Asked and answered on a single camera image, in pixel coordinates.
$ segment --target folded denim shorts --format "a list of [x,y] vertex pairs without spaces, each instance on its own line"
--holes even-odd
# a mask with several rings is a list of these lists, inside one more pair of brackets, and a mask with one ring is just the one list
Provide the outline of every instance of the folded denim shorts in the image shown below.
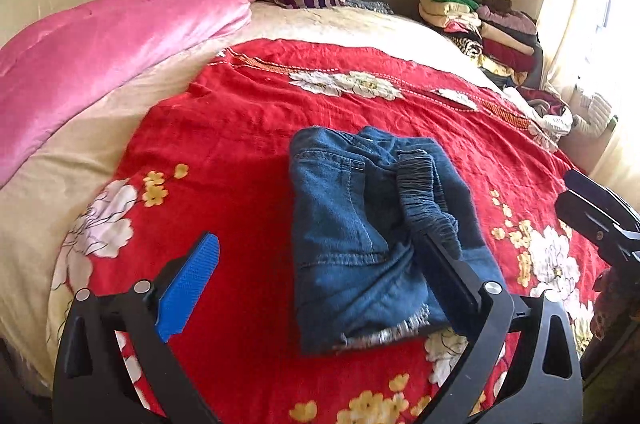
[[415,262],[428,245],[414,245],[418,228],[482,281],[505,285],[469,188],[435,140],[306,128],[290,143],[290,177],[303,353],[367,348],[448,325]]

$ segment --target red floral blanket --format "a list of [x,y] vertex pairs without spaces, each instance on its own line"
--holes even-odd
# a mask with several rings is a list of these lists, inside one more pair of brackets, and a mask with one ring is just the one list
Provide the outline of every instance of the red floral blanket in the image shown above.
[[[545,150],[540,131],[494,92],[375,49],[298,41],[226,49],[185,93],[148,112],[114,181],[69,233],[54,292],[127,290],[208,230],[220,240],[220,264],[170,346],[224,422],[411,422],[463,338],[441,332],[324,357],[298,351],[289,141],[311,125],[356,133],[367,124],[438,140],[471,188],[510,291],[557,290],[584,346],[602,264],[554,213],[571,167],[565,156]],[[119,338],[140,395],[158,409]],[[494,400],[513,351],[510,338],[475,411]]]

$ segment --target beige bed sheet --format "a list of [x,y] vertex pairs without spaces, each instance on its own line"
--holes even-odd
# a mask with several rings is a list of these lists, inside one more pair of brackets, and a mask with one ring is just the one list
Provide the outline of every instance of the beige bed sheet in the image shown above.
[[[72,222],[113,175],[150,107],[174,96],[222,48],[256,38],[375,47],[497,88],[448,40],[400,17],[354,8],[283,10],[252,5],[252,23],[150,68],[66,123],[0,190],[0,335],[51,382],[56,330],[47,327],[52,273]],[[60,314],[49,314],[52,321]]]

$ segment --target pink comforter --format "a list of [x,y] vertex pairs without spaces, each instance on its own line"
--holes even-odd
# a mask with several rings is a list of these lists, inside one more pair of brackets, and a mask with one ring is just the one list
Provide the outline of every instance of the pink comforter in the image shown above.
[[96,0],[0,49],[0,188],[70,118],[167,57],[249,23],[248,0]]

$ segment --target purple folded cloth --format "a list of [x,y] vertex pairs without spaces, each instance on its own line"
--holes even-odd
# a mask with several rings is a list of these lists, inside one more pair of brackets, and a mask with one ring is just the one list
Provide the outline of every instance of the purple folded cloth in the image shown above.
[[476,10],[476,13],[480,19],[492,21],[503,27],[523,32],[524,34],[536,35],[538,33],[535,23],[521,12],[511,11],[506,14],[499,14],[497,12],[491,12],[486,5],[482,5]]

